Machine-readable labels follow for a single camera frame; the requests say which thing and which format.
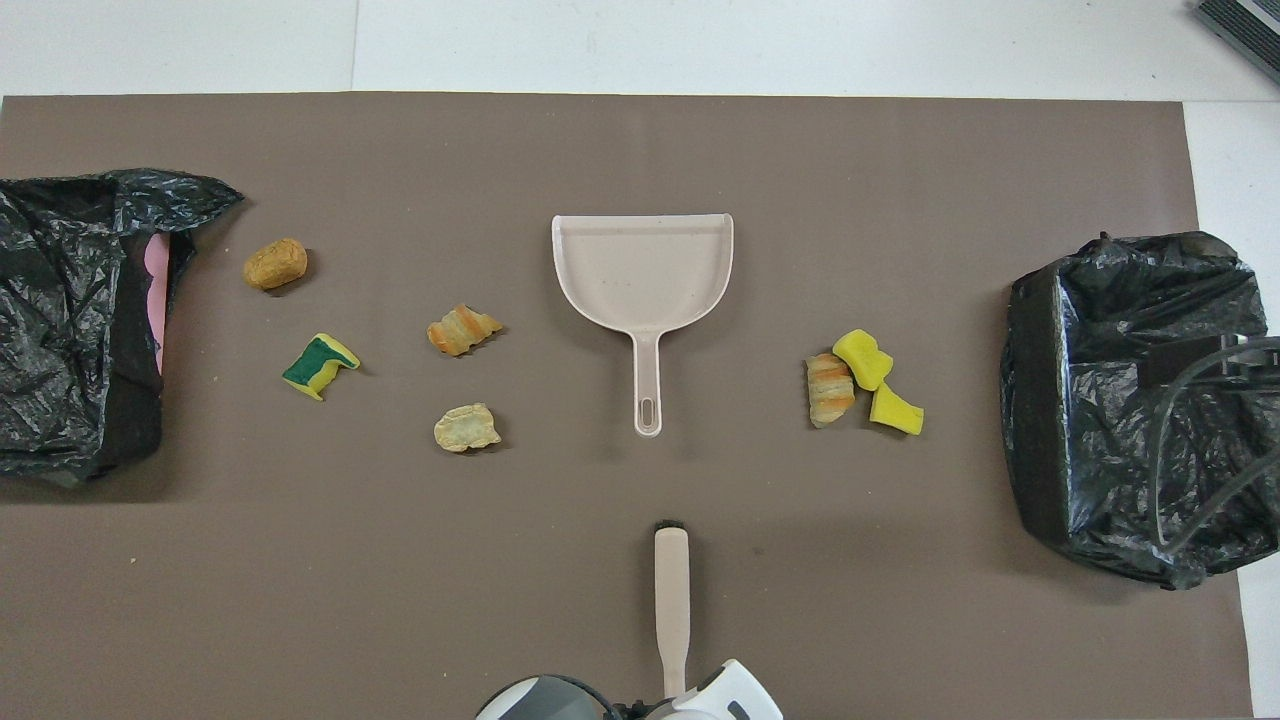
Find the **yellow sponge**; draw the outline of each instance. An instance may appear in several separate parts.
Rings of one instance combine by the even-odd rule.
[[[300,392],[323,401],[320,391],[338,377],[338,368],[358,368],[360,359],[328,333],[316,333],[302,355],[284,372],[284,382]]]
[[[831,348],[854,372],[858,387],[876,389],[893,369],[893,357],[879,348],[879,343],[867,331],[854,331],[836,341]]]
[[[918,436],[924,429],[924,409],[899,397],[888,383],[881,383],[872,397],[872,421]]]

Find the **cable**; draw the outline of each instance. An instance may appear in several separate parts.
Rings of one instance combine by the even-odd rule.
[[[1174,398],[1204,370],[1208,370],[1222,360],[1242,355],[1251,350],[1280,350],[1280,337],[1252,340],[1249,342],[1226,347],[1201,357],[1179,373],[1178,377],[1174,378],[1174,382],[1169,383],[1169,387],[1165,389],[1165,397],[1161,398],[1160,405],[1156,406],[1155,438],[1147,448],[1147,454],[1151,459],[1149,462],[1147,462],[1147,495],[1149,496],[1147,505],[1151,507],[1151,520],[1155,529],[1155,544],[1161,552],[1174,555],[1180,551],[1188,542],[1190,542],[1192,536],[1201,529],[1201,525],[1207,523],[1215,512],[1221,510],[1222,506],[1231,500],[1231,497],[1248,487],[1249,483],[1258,479],[1258,477],[1267,471],[1272,465],[1280,462],[1280,445],[1277,445],[1270,452],[1251,462],[1248,468],[1231,478],[1230,482],[1220,487],[1217,492],[1210,496],[1208,502],[1202,505],[1201,509],[1190,516],[1178,536],[1175,536],[1172,541],[1167,543],[1165,542],[1165,532],[1160,525],[1160,470],[1165,462],[1165,438],[1169,434],[1169,418],[1174,410]]]

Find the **beige dustpan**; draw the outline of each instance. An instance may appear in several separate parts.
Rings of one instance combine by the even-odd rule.
[[[733,218],[557,215],[556,275],[586,319],[631,336],[635,427],[662,432],[658,340],[719,302],[733,266]]]

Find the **plastic bag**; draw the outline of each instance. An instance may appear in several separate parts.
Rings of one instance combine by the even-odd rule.
[[[1275,368],[1215,372],[1170,392],[1188,347],[1266,332],[1253,270],[1201,232],[1103,234],[1015,282],[1001,410],[1025,529],[1071,560],[1167,589],[1275,552],[1277,473],[1254,465],[1280,438]],[[1148,479],[1153,451],[1160,473]],[[1215,497],[1245,469],[1254,478],[1243,489]],[[1190,537],[1172,547],[1174,534]]]
[[[155,451],[191,231],[241,200],[150,169],[0,181],[0,475],[74,484]]]

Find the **white floor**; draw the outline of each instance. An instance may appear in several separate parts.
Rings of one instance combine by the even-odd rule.
[[[0,1],[0,97],[344,90],[1180,100],[1201,227],[1280,318],[1280,85],[1184,0]],[[1280,556],[1239,579],[1280,716]]]

